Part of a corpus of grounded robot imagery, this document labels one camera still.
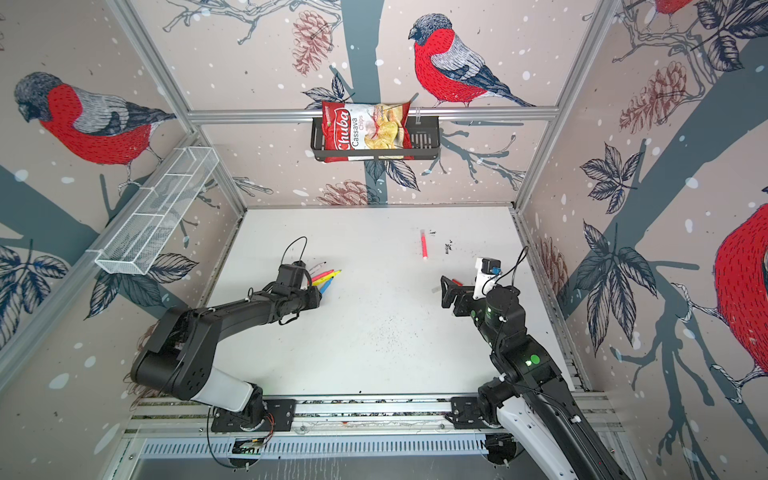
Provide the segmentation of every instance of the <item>marker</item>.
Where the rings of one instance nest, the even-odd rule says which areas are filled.
[[[333,282],[333,278],[331,280],[328,280],[325,285],[320,287],[320,295],[323,295],[326,290],[328,290],[328,287],[330,286],[331,282]]]
[[[335,276],[336,276],[336,275],[338,275],[339,273],[341,273],[341,270],[337,270],[337,271],[335,271],[335,272],[333,272],[333,273],[329,273],[328,275],[325,275],[324,277],[322,277],[322,278],[319,278],[319,279],[317,279],[317,280],[313,281],[313,282],[312,282],[312,286],[318,286],[318,285],[320,285],[321,283],[325,283],[325,282],[327,282],[328,280],[331,280],[333,277],[335,277]]]
[[[424,230],[422,230],[422,257],[427,260],[427,239],[424,237]]]
[[[318,273],[317,275],[312,277],[312,281],[314,282],[319,278],[323,278],[325,275],[328,275],[329,273],[333,273],[333,270],[328,270],[327,272]]]

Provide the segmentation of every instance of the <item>metal vent grille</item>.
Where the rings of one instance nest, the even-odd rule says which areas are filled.
[[[343,437],[275,437],[253,454],[232,454],[235,438],[211,439],[217,457],[298,459],[404,455],[487,455],[485,435],[360,435]],[[148,439],[141,458],[205,458],[206,439]]]

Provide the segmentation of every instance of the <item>red chip bag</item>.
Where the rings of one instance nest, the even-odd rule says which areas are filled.
[[[323,102],[326,150],[388,150],[412,148],[406,130],[410,102],[399,105]],[[403,156],[379,157],[402,159]],[[372,160],[373,157],[326,157],[325,162]]]

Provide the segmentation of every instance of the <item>black metal basket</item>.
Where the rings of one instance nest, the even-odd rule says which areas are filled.
[[[373,157],[374,160],[378,160],[379,157],[399,156],[403,156],[403,160],[435,160],[440,155],[440,127],[436,116],[408,117],[406,130],[411,137],[413,148],[376,150],[325,150],[322,122],[322,118],[312,120],[311,147],[317,161],[324,161],[328,157],[348,157],[350,160],[356,157]]]

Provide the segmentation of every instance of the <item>snow dot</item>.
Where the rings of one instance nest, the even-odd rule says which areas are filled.
[[[63,389],[65,385],[67,385],[67,382],[69,382],[69,374],[62,373],[61,375],[51,380],[51,382],[48,384],[48,388],[53,390],[60,390]]]

